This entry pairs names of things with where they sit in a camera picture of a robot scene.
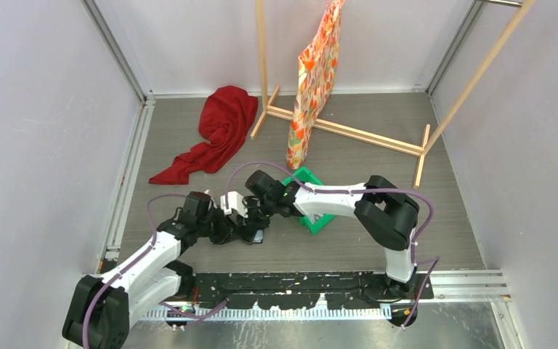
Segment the black card holder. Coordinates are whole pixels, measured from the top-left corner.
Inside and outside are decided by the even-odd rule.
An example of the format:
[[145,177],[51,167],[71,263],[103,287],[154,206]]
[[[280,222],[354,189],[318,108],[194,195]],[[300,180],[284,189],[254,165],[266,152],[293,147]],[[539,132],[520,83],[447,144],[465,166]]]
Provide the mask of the black card holder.
[[249,245],[261,244],[264,240],[264,230],[262,228],[246,226],[241,231],[240,239]]

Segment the green plastic bin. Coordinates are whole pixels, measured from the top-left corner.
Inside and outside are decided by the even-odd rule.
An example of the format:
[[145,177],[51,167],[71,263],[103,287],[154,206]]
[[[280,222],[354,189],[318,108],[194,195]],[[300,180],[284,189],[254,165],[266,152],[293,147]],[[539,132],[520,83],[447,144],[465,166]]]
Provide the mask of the green plastic bin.
[[[323,182],[306,167],[297,169],[293,176],[305,184],[322,185]],[[310,214],[306,216],[291,215],[299,220],[299,223],[306,227],[311,234],[318,234],[333,218],[332,214]]]

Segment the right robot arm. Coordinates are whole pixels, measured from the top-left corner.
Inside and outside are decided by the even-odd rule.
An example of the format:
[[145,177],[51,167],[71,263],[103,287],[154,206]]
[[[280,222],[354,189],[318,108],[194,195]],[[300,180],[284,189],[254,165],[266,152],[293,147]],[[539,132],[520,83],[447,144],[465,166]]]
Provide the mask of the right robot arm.
[[385,177],[373,175],[356,185],[330,186],[309,182],[286,184],[257,170],[245,183],[256,199],[250,217],[270,218],[333,215],[356,219],[372,239],[384,248],[384,284],[394,298],[414,290],[417,270],[411,244],[416,235],[419,205]]

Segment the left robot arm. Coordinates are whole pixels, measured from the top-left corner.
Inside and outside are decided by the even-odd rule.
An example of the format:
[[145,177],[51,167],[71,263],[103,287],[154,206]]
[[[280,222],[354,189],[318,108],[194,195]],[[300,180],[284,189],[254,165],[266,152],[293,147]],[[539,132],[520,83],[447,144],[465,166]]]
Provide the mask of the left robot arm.
[[184,301],[193,294],[193,269],[179,257],[199,238],[214,244],[251,242],[269,222],[254,197],[235,191],[219,203],[196,191],[184,199],[124,262],[78,281],[62,326],[65,340],[83,348],[122,348],[132,326],[158,303],[169,297]]

